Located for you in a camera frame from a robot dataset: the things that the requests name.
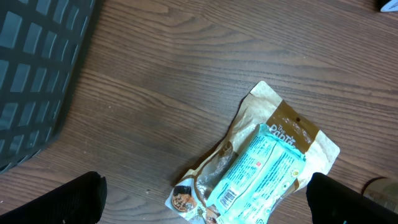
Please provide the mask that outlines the brown snack pouch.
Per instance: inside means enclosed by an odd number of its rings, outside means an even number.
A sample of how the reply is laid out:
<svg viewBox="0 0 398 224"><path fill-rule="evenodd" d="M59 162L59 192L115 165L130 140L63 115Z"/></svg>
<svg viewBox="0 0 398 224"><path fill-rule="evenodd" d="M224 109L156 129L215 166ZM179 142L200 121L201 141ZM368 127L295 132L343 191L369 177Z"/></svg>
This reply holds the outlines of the brown snack pouch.
<svg viewBox="0 0 398 224"><path fill-rule="evenodd" d="M294 111L266 82L259 82L243 99L226 137L212 155L177 182L165 201L166 206L190 223L217 223L220 214L215 206L208 207L206 201L262 123L306 158L303 171L274 209L288 195L304 188L314 173L329 173L339 147Z"/></svg>

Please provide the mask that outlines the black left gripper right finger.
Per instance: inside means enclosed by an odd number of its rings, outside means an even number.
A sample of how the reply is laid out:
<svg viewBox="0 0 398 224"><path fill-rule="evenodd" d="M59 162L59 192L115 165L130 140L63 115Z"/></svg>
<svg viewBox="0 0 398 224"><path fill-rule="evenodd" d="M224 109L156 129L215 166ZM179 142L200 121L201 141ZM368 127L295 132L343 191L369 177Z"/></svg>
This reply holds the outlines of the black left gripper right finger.
<svg viewBox="0 0 398 224"><path fill-rule="evenodd" d="M397 214L316 172L307 185L313 224L397 224Z"/></svg>

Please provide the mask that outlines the teal wipes pack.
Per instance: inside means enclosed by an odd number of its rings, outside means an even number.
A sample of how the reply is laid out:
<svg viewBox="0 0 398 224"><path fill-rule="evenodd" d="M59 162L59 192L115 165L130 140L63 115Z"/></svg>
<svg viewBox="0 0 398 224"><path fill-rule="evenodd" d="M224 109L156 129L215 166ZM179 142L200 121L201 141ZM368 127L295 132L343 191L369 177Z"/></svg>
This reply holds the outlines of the teal wipes pack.
<svg viewBox="0 0 398 224"><path fill-rule="evenodd" d="M267 223L276 203L305 167L298 149L259 124L249 144L206 201L220 214L217 223Z"/></svg>

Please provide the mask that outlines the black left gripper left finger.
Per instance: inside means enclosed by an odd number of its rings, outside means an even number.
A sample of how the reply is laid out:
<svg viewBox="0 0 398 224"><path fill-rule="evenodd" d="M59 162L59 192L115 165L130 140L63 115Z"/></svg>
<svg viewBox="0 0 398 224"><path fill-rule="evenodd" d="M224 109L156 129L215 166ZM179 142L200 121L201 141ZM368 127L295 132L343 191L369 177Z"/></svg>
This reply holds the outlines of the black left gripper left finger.
<svg viewBox="0 0 398 224"><path fill-rule="evenodd" d="M90 171L1 215L1 224L96 224L107 193L106 178Z"/></svg>

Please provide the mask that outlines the green lid Knorr jar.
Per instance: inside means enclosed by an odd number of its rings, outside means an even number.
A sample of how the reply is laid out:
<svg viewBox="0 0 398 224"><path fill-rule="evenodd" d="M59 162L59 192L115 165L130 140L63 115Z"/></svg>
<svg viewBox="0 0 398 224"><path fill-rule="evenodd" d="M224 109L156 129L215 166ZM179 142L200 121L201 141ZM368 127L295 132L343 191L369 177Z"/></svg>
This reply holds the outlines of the green lid Knorr jar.
<svg viewBox="0 0 398 224"><path fill-rule="evenodd" d="M382 207L397 213L397 179L378 177L370 180L363 188L362 195Z"/></svg>

